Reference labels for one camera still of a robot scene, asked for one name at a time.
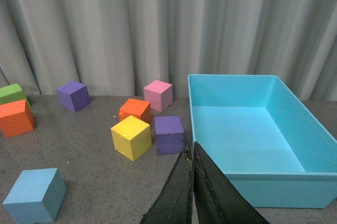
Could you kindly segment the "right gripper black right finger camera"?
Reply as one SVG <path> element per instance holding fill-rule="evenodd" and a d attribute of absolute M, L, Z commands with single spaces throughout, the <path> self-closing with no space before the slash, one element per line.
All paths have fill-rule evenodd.
<path fill-rule="evenodd" d="M 194 143 L 193 158 L 199 223 L 268 223 L 241 196 L 198 142 Z"/>

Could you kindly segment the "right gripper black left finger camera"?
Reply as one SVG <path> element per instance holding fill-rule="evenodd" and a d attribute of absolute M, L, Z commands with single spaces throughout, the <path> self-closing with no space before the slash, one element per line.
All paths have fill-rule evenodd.
<path fill-rule="evenodd" d="M 159 196 L 140 223 L 191 223 L 193 187 L 192 152 L 186 142 Z"/>

